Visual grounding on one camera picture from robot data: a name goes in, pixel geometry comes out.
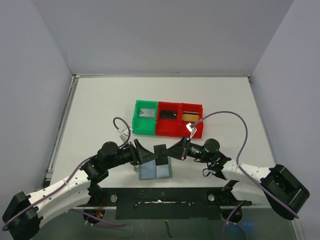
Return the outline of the green card holder wallet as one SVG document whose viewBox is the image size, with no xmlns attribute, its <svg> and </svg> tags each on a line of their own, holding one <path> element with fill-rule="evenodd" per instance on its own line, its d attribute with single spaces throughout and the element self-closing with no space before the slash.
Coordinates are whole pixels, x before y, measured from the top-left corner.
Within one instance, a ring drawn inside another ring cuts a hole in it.
<svg viewBox="0 0 320 240">
<path fill-rule="evenodd" d="M 156 161 L 150 161 L 142 165 L 134 167 L 134 171 L 138 173 L 139 180 L 157 180 L 170 179 L 173 177 L 171 159 L 168 158 L 167 164 L 156 165 Z"/>
</svg>

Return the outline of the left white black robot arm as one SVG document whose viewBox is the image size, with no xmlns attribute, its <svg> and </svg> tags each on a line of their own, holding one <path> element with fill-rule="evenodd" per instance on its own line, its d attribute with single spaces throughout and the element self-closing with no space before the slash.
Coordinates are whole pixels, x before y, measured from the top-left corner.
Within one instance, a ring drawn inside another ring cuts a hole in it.
<svg viewBox="0 0 320 240">
<path fill-rule="evenodd" d="M 126 163 L 138 166 L 157 158 L 137 139 L 122 147 L 108 141 L 68 177 L 29 194 L 17 193 L 2 216 L 2 231 L 10 232 L 15 240 L 29 240 L 44 224 L 64 212 L 87 203 L 99 204 L 103 194 L 99 183 L 108 177 L 110 169 Z"/>
</svg>

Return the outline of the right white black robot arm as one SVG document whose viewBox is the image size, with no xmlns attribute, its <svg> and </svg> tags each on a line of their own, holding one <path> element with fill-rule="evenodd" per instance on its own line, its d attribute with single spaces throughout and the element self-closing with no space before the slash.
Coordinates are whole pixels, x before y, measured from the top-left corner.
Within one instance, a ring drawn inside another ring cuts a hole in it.
<svg viewBox="0 0 320 240">
<path fill-rule="evenodd" d="M 192 143 L 188 137 L 163 151 L 163 155 L 184 161 L 190 157 L 206 164 L 204 176 L 213 175 L 233 185 L 222 192 L 230 205 L 237 201 L 267 205 L 287 220 L 298 218 L 298 212 L 310 197 L 306 187 L 283 165 L 260 167 L 241 164 L 220 152 L 220 143 L 207 139 L 203 145 Z"/>
</svg>

